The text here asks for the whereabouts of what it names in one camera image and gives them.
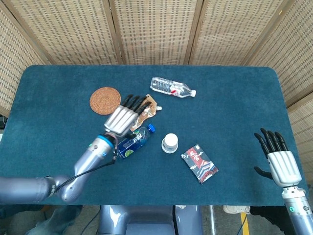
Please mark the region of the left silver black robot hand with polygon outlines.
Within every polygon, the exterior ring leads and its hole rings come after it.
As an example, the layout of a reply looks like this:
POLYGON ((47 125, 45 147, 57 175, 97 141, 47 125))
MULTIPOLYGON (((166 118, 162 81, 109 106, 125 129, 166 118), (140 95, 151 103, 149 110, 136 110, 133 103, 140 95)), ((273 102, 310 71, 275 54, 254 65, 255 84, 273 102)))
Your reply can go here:
POLYGON ((125 136, 141 113, 151 104, 146 96, 129 94, 104 123, 104 135, 125 136))

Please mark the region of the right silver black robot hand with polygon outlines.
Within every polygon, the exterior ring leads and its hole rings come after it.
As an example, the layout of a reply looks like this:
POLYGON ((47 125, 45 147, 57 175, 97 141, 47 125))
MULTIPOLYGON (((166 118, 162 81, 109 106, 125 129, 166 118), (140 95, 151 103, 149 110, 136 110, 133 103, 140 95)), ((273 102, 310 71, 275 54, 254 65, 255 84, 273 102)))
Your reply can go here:
POLYGON ((295 157, 283 136, 278 132, 272 132, 264 128, 262 134, 255 133, 261 149, 270 167, 270 172, 261 170, 255 166, 254 170, 262 177, 273 180, 278 186, 288 188, 297 186, 301 180, 300 170, 295 157))

